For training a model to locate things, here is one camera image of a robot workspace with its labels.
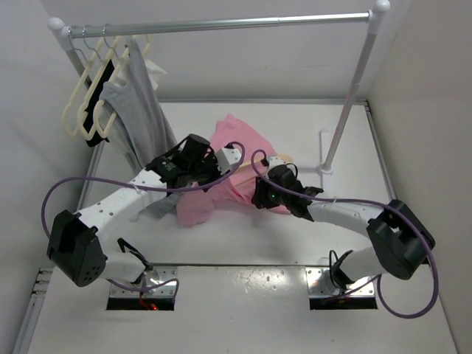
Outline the beige plastic hanger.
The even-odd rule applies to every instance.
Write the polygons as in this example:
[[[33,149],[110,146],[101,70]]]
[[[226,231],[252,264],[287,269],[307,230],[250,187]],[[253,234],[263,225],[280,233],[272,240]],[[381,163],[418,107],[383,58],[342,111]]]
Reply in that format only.
[[[283,159],[285,161],[285,165],[294,163],[293,159],[288,155],[278,154],[277,156],[279,156],[281,159]],[[262,157],[262,158],[258,158],[258,159],[254,158],[254,160],[249,159],[248,161],[244,161],[244,163],[242,163],[242,165],[239,166],[238,169],[236,169],[236,173],[242,173],[242,172],[248,170],[249,168],[252,167],[253,164],[256,167],[264,167],[263,164],[261,163],[261,161],[264,160],[264,159],[265,158]]]

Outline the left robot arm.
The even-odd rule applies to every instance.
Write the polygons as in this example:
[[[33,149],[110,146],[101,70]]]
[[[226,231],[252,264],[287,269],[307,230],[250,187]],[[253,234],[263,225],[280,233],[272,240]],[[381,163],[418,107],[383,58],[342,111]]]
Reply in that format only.
[[[178,189],[219,177],[209,141],[190,134],[146,165],[128,187],[76,213],[64,210],[56,215],[46,254],[78,287],[99,278],[136,283],[152,265],[125,241],[119,242],[119,251],[106,253],[107,239],[151,204],[174,206]]]

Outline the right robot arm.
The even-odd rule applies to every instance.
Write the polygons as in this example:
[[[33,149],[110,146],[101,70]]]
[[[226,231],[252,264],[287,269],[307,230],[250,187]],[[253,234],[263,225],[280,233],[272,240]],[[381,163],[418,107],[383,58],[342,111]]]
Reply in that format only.
[[[371,242],[360,251],[346,251],[330,265],[323,276],[329,292],[345,291],[355,281],[379,274],[408,280],[426,258],[417,234],[422,234],[430,249],[435,246],[434,238],[402,201],[394,199],[386,207],[317,201],[321,192],[317,187],[303,187],[292,169],[281,164],[264,178],[256,178],[251,202],[258,209],[285,207],[297,218],[339,226]]]

